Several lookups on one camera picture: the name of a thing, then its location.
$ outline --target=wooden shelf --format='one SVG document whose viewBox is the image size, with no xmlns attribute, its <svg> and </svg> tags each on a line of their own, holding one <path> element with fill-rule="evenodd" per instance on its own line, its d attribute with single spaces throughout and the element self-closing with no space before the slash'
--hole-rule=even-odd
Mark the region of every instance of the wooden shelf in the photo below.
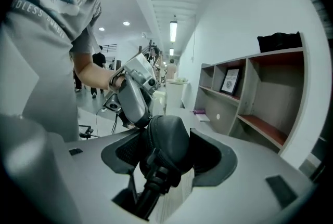
<svg viewBox="0 0 333 224">
<path fill-rule="evenodd" d="M 232 101 L 233 103 L 239 104 L 239 97 L 231 96 L 231 95 L 228 95 L 228 94 L 225 94 L 225 93 L 222 93 L 222 92 L 217 92 L 217 91 L 212 90 L 209 87 L 205 87 L 205 86 L 201 86 L 201 85 L 199 85 L 199 87 L 204 89 L 204 90 L 207 90 L 209 92 L 212 92 L 215 95 L 226 98 L 226 99 Z"/>
<path fill-rule="evenodd" d="M 278 148 L 282 148 L 283 144 L 287 140 L 288 136 L 286 134 L 254 115 L 238 115 L 237 117 L 259 132 L 259 134 L 264 136 Z"/>
</svg>

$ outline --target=t-shirt sleeve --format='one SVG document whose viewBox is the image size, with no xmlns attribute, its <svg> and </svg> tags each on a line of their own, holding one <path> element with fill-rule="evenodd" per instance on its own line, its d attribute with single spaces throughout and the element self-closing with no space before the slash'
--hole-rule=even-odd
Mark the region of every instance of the t-shirt sleeve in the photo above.
<svg viewBox="0 0 333 224">
<path fill-rule="evenodd" d="M 81 35 L 72 42 L 73 47 L 71 48 L 71 52 L 75 53 L 92 53 L 93 49 L 95 49 L 95 53 L 100 52 L 99 45 L 95 39 L 93 33 L 93 25 L 101 14 L 101 6 L 100 3 L 96 6 L 95 14 L 89 23 L 89 25 L 82 31 Z"/>
</svg>

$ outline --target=gray t-shirt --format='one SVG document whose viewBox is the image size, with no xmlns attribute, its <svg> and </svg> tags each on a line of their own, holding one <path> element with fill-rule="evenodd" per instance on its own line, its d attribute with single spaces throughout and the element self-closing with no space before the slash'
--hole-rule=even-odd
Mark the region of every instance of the gray t-shirt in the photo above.
<svg viewBox="0 0 333 224">
<path fill-rule="evenodd" d="M 97 45 L 91 25 L 100 12 L 99 0 L 14 0 L 1 26 L 8 36 L 0 45 L 15 45 L 39 76 L 23 116 L 65 141 L 79 138 L 69 52 L 90 53 Z"/>
</svg>

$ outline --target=black pants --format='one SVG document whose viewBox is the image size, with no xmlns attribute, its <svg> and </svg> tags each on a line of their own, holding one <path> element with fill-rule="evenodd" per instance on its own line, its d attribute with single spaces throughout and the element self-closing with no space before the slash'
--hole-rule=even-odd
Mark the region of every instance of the black pants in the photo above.
<svg viewBox="0 0 333 224">
<path fill-rule="evenodd" d="M 82 82 L 80 81 L 75 72 L 74 72 L 74 79 L 75 79 L 75 88 L 82 89 Z"/>
<path fill-rule="evenodd" d="M 94 93 L 96 93 L 97 94 L 97 89 L 96 88 L 91 88 L 91 93 L 92 93 L 92 95 L 94 94 Z"/>
</svg>

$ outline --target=man wearing gray t-shirt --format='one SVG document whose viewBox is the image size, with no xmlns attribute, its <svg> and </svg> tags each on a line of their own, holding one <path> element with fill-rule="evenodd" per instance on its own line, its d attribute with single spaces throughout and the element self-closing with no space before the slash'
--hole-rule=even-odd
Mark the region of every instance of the man wearing gray t-shirt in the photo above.
<svg viewBox="0 0 333 224">
<path fill-rule="evenodd" d="M 13 0 L 0 28 L 0 45 L 15 46 L 39 77 L 23 117 L 65 141 L 79 138 L 69 52 L 85 85 L 108 89 L 113 74 L 92 60 L 92 48 L 99 49 L 92 25 L 100 14 L 99 0 Z"/>
</svg>

